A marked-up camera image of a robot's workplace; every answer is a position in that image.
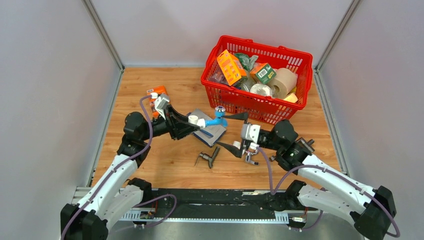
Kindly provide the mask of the white plastic pipe elbow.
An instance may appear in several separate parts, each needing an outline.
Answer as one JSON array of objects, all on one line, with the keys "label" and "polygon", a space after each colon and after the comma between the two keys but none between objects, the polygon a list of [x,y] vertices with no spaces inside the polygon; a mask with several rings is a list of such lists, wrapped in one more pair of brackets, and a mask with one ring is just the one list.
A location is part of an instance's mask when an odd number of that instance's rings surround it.
[{"label": "white plastic pipe elbow", "polygon": [[204,118],[199,118],[198,116],[192,114],[188,116],[188,122],[192,125],[198,126],[201,129],[207,126],[206,120]]}]

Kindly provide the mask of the blue plastic water faucet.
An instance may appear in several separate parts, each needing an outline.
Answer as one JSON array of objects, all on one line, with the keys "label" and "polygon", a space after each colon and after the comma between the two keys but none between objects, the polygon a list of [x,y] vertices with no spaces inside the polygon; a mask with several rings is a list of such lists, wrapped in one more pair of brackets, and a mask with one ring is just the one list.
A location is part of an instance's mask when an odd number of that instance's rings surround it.
[{"label": "blue plastic water faucet", "polygon": [[221,125],[224,128],[228,127],[228,122],[225,118],[226,109],[222,105],[215,107],[214,116],[212,120],[205,120],[205,127]]}]

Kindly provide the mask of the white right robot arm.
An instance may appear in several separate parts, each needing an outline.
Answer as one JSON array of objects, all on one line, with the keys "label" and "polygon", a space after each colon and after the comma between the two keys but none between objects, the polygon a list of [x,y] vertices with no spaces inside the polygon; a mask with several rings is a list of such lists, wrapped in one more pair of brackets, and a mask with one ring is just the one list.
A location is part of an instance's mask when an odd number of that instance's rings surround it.
[{"label": "white right robot arm", "polygon": [[366,185],[330,167],[315,155],[313,141],[299,137],[289,120],[280,120],[272,130],[263,130],[249,123],[245,112],[233,115],[216,112],[215,116],[222,126],[227,126],[229,119],[243,121],[240,143],[223,144],[235,157],[240,158],[250,148],[260,153],[274,150],[274,161],[287,175],[294,174],[318,184],[315,188],[304,180],[293,181],[285,191],[289,208],[296,210],[304,206],[327,212],[347,221],[369,240],[382,240],[389,235],[390,227],[395,230],[392,236],[400,237],[393,193],[384,186]]}]

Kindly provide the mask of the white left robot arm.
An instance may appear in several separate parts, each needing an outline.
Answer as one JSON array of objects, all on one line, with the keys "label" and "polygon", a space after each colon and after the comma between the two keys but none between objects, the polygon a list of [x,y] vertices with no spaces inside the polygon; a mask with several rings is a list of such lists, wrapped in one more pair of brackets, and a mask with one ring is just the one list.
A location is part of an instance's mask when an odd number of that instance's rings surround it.
[{"label": "white left robot arm", "polygon": [[160,197],[153,197],[151,183],[129,177],[147,158],[154,137],[169,134],[181,140],[206,123],[196,115],[180,114],[168,103],[156,110],[159,117],[152,120],[145,117],[146,110],[125,117],[122,142],[107,171],[77,203],[62,208],[62,240],[105,240],[130,209],[157,205]]}]

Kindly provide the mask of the white pipe elbow second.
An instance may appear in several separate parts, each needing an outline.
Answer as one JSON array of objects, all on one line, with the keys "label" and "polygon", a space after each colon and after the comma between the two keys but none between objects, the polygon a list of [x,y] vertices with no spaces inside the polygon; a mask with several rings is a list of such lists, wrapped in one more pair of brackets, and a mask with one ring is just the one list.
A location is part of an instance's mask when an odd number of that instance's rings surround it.
[{"label": "white pipe elbow second", "polygon": [[239,141],[234,141],[233,143],[232,143],[232,145],[235,147],[235,148],[237,148],[238,150],[241,150],[243,147],[242,147],[242,144],[241,144],[241,142],[239,142]]}]

